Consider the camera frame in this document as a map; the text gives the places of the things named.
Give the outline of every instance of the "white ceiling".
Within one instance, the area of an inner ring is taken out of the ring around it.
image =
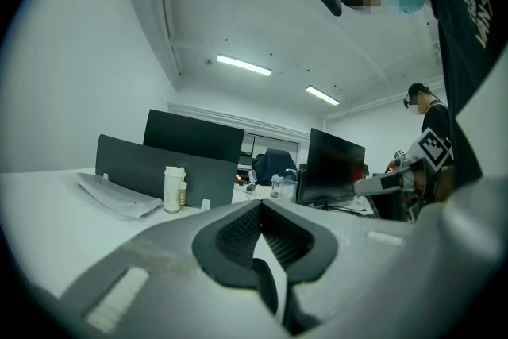
[[[334,17],[320,0],[166,0],[166,14],[186,84],[283,101],[310,114],[349,110],[441,76],[429,10],[364,16],[344,8]],[[218,53],[273,73],[220,64]],[[305,92],[308,85],[341,104],[321,102]]]

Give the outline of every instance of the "fluorescent light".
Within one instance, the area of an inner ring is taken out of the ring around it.
[[[334,98],[329,97],[327,94],[323,94],[321,91],[318,91],[315,87],[307,87],[306,91],[310,92],[311,94],[315,94],[318,98],[321,98],[324,101],[331,103],[332,105],[336,106],[339,104],[339,101],[336,101]]]
[[[258,67],[257,65],[245,63],[244,61],[235,60],[234,58],[229,58],[228,56],[221,56],[220,54],[217,54],[217,61],[224,64],[234,65],[235,67],[245,68],[261,75],[270,76],[271,74],[270,69]]]

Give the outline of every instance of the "computer monitor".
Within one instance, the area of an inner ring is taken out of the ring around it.
[[[244,130],[150,110],[143,145],[238,164]]]
[[[350,193],[363,178],[365,148],[316,129],[310,131],[309,157],[298,203],[331,202]]]

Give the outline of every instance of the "desk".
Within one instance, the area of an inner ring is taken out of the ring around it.
[[[0,174],[0,217],[7,241],[27,278],[56,297],[92,264],[139,232],[200,211],[184,206],[177,214],[168,214],[161,208],[146,218],[125,220],[78,184],[78,172],[94,174],[94,169]],[[232,203],[264,198],[278,201],[270,197],[270,190],[258,186],[245,194],[235,186]],[[266,243],[261,246],[260,256],[270,264],[275,279],[285,278],[278,276],[282,268],[274,270],[280,266]]]

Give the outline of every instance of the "bottle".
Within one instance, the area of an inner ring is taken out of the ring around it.
[[[180,206],[184,206],[185,205],[185,192],[186,192],[186,189],[187,189],[187,183],[185,181],[182,181],[180,183],[180,188],[179,188],[179,191],[178,191],[178,203]]]
[[[170,214],[180,210],[179,187],[183,173],[184,169],[181,167],[166,167],[164,172],[164,210]]]

